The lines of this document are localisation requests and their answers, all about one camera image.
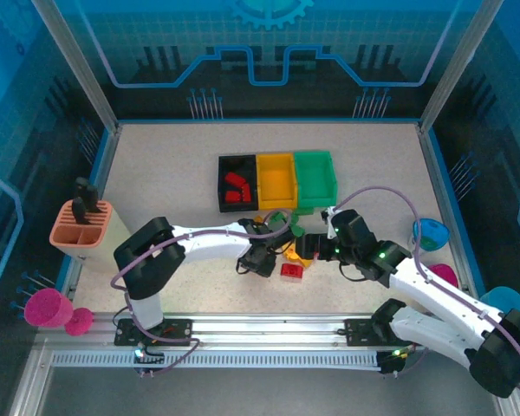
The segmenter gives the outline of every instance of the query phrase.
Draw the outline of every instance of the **glass panel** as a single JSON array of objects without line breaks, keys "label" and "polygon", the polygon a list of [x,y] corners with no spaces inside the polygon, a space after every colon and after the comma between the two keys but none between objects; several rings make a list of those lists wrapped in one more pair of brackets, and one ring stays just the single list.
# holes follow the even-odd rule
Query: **glass panel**
[{"label": "glass panel", "polygon": [[479,3],[59,5],[119,118],[211,119],[419,117]]},{"label": "glass panel", "polygon": [[0,2],[0,414],[36,332],[22,307],[50,284],[38,273],[54,282],[62,264],[50,229],[75,178],[90,174],[102,130],[32,4]]},{"label": "glass panel", "polygon": [[504,2],[435,130],[485,288],[520,293],[520,0]]}]

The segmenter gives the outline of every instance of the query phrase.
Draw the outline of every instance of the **yellow storage bin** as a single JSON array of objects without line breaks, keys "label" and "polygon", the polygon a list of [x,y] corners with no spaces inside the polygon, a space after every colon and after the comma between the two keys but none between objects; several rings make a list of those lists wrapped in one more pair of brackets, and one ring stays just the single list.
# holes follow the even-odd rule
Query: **yellow storage bin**
[{"label": "yellow storage bin", "polygon": [[298,206],[293,153],[257,154],[258,209]]}]

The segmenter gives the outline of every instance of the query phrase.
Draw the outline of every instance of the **gear logo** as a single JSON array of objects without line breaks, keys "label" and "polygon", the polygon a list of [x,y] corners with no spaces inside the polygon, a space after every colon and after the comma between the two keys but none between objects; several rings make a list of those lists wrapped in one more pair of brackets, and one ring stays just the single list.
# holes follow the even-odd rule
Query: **gear logo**
[{"label": "gear logo", "polygon": [[240,17],[243,24],[252,23],[254,29],[266,30],[295,23],[313,5],[313,0],[229,0],[234,17]]}]

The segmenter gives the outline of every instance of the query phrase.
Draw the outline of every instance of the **green storage bin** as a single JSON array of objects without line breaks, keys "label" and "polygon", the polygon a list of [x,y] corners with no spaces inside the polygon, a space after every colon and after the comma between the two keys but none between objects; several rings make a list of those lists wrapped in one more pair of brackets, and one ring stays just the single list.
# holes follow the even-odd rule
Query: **green storage bin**
[{"label": "green storage bin", "polygon": [[298,208],[318,208],[337,203],[337,179],[329,152],[297,152]]}]

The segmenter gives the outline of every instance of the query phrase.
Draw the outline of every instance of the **orange pen holder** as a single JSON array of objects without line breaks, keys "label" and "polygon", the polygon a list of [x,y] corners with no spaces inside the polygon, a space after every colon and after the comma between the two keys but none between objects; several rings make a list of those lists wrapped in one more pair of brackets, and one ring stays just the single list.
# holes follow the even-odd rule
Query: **orange pen holder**
[{"label": "orange pen holder", "polygon": [[131,233],[112,205],[98,201],[101,212],[88,212],[90,224],[77,224],[71,213],[72,200],[66,202],[50,232],[50,243],[93,271],[117,273],[114,250]]}]

